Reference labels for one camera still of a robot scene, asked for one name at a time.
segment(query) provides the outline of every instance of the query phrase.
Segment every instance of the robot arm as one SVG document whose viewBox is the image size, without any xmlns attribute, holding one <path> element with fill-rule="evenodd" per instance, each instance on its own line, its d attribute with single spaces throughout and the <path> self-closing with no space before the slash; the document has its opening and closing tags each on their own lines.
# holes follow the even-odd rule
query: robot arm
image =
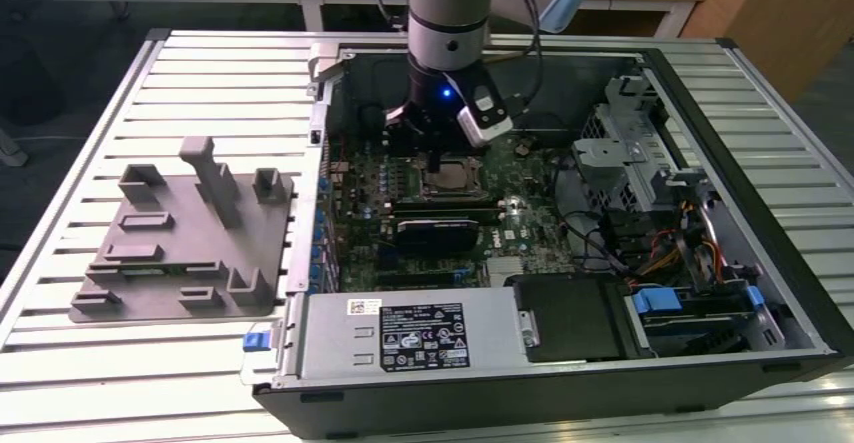
<svg viewBox="0 0 854 443">
<path fill-rule="evenodd" d="M 410 96 L 389 125 L 418 133 L 430 168 L 443 152 L 462 150 L 458 140 L 482 147 L 509 132 L 525 111 L 520 95 L 502 97 L 482 61 L 492 2 L 410 0 Z"/>
</svg>

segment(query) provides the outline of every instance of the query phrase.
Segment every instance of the floor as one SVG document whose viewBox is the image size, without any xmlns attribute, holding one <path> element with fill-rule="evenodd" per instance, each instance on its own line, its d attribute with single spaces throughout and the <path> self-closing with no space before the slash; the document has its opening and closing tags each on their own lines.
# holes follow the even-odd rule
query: floor
<svg viewBox="0 0 854 443">
<path fill-rule="evenodd" d="M 326 17 L 333 31 L 383 30 L 373 7 L 331 7 Z M 24 167 L 0 166 L 0 282 L 153 27 L 302 30 L 303 23 L 295 5 L 135 4 L 131 17 L 118 21 L 107 3 L 0 1 L 0 56 L 4 39 L 23 37 L 65 100 L 62 114 L 39 125 L 18 126 L 0 115 L 3 129 L 30 154 Z M 3 71 L 0 57 L 0 89 Z M 796 105 L 849 169 L 854 169 L 853 76 L 854 45 L 849 45 Z M 34 82 L 24 79 L 16 84 Z"/>
</svg>

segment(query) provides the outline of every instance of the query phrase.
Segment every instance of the white label sticker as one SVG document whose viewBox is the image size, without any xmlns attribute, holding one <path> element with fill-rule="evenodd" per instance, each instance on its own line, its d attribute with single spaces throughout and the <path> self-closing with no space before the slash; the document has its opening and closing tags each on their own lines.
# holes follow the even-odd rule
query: white label sticker
<svg viewBox="0 0 854 443">
<path fill-rule="evenodd" d="M 383 306 L 383 300 L 381 299 L 358 299 L 347 300 L 347 315 L 379 315 L 379 309 Z"/>
</svg>

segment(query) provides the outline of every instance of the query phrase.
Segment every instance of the aluminum extrusion table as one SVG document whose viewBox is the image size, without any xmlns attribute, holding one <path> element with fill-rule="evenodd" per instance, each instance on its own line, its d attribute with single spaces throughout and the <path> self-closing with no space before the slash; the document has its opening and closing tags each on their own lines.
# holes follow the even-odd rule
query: aluminum extrusion table
<svg viewBox="0 0 854 443">
<path fill-rule="evenodd" d="M 218 160 L 234 173 L 273 166 L 295 178 L 298 192 L 315 185 L 302 171 L 318 158 L 306 150 L 314 109 L 306 87 L 310 47 L 319 41 L 403 42 L 391 34 L 153 31 L 0 289 L 4 443 L 298 441 L 241 380 L 242 336 L 254 323 L 281 317 L 281 307 L 265 318 L 166 324 L 78 325 L 67 312 L 119 206 L 117 178 L 127 164 L 154 162 L 165 174 L 191 174 L 174 156 L 182 137 L 211 135 Z M 854 323 L 854 180 L 738 49 L 712 40 L 545 42 L 661 48 Z M 494 43 L 528 40 L 497 36 Z M 678 134 L 674 139 L 690 162 L 688 141 Z M 294 232 L 311 225 L 311 211 L 297 201 Z M 283 268 L 290 261 L 286 249 Z M 709 412 L 374 440 L 850 441 L 852 408 L 854 375 L 842 371 Z"/>
</svg>

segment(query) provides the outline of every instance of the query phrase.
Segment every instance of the power supply label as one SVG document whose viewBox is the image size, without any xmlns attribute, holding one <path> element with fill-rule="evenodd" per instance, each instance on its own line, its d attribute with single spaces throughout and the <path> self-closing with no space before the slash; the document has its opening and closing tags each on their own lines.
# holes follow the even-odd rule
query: power supply label
<svg viewBox="0 0 854 443">
<path fill-rule="evenodd" d="M 383 306 L 381 367 L 387 372 L 467 368 L 463 304 Z"/>
</svg>

